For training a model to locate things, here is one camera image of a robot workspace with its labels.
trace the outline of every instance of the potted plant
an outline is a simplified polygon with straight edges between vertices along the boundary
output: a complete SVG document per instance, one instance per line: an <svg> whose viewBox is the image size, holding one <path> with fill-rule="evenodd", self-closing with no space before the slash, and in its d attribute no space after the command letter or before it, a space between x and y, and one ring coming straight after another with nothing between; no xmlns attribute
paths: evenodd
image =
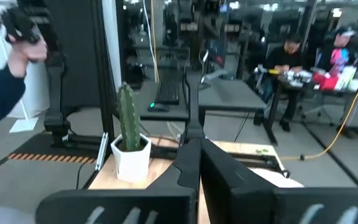
<svg viewBox="0 0 358 224"><path fill-rule="evenodd" d="M121 134L111 143L116 158L117 178L126 182L140 182L149 173L152 143L140 133L140 116L133 90L124 82L117 96Z"/></svg>

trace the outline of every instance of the white pot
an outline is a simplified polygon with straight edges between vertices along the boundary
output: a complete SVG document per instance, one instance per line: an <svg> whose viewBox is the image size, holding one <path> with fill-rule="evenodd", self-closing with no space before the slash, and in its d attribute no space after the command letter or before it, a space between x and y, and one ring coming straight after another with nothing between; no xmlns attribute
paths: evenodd
<svg viewBox="0 0 358 224"><path fill-rule="evenodd" d="M147 144L143 150L136 152L122 152L117 148L117 143L122 140L121 134L111 143L112 153L116 158L117 178L119 180L136 183L146 179L149 173L152 142L143 134L140 134L140 138Z"/></svg>

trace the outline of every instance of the gray floor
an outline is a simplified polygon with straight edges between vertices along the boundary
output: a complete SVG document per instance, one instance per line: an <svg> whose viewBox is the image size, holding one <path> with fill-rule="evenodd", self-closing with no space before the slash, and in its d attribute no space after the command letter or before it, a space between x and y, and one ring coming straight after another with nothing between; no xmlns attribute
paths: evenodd
<svg viewBox="0 0 358 224"><path fill-rule="evenodd" d="M205 126L207 137L214 140L233 141L244 115L244 113L209 113ZM101 134L99 109L85 109L71 115L69 120L78 134ZM14 122L15 120L10 118L0 122L0 159L32 135L43 130L42 119L40 119L34 131L8 134ZM171 135L165 122L144 121L142 124L151 134ZM321 134L325 141L332 139L334 132L329 126L310 125ZM177 126L183 128L183 124L178 123ZM115 127L116 133L119 133L119 126L115 125ZM279 141L276 150L280 156L310 155L323 150L300 123L293 123L291 127L293 130L291 133L284 133L277 124L273 127ZM268 144L269 140L263 127L254 126L252 118L249 118L237 142ZM346 142L340 138L334 150L343 155L344 160L349 161L350 166L358 167L358 139ZM283 161L283 163L291 171L292 178L308 187L355 186L328 155L312 161ZM34 212L37 204L47 195L59 190L75 188L79 166L79 164L62 162L7 161L0 167L0 205ZM84 184L92 171L91 165L84 166L81 171L80 185Z"/></svg>

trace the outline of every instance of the yellow cable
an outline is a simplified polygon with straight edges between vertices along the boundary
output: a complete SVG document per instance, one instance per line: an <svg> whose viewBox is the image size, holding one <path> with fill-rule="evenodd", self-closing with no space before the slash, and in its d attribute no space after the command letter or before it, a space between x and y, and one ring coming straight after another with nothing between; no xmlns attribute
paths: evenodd
<svg viewBox="0 0 358 224"><path fill-rule="evenodd" d="M156 50L156 48L155 48L155 31L154 31L154 10L153 10L153 8L154 8L154 2L153 2L153 0L151 0L151 2L150 2L150 8L151 8L151 22L152 22L152 33L153 33L153 44L154 44L154 46L153 46L153 51L154 51L154 57L155 58L153 58L153 60L154 60L154 72L155 72L155 74L157 74L157 82L159 82L160 81L160 75L158 74L158 65L157 65L157 50Z"/></svg>
<svg viewBox="0 0 358 224"><path fill-rule="evenodd" d="M343 127L345 126L346 124L346 121L347 119L349 118L352 110L353 110L353 107L354 107L354 104L356 103L356 100L358 98L358 91L353 99L353 102L352 102L352 105L349 109L349 111L347 112L347 115L345 117L345 120L342 122L342 125L341 125L341 128L339 128L339 131L336 133L333 141L330 143L330 145L323 151L323 152L320 152L319 154L315 154L315 155L310 155L310 156L305 156L305 160L307 159L317 159L319 158L320 156L324 155L325 153L327 153L329 150L331 150L331 148L334 146L336 140L338 139L339 135L341 134L341 131L343 129ZM284 157L280 157L281 160L298 160L300 159L300 157L295 157L295 156L284 156Z"/></svg>

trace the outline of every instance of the paper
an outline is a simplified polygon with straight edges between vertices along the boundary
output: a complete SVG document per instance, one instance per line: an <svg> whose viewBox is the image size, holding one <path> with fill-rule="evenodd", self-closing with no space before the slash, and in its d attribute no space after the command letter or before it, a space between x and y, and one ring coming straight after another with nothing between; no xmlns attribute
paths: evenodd
<svg viewBox="0 0 358 224"><path fill-rule="evenodd" d="M19 133L23 131L32 131L37 124L38 117L26 119L18 119L12 126L9 133Z"/></svg>

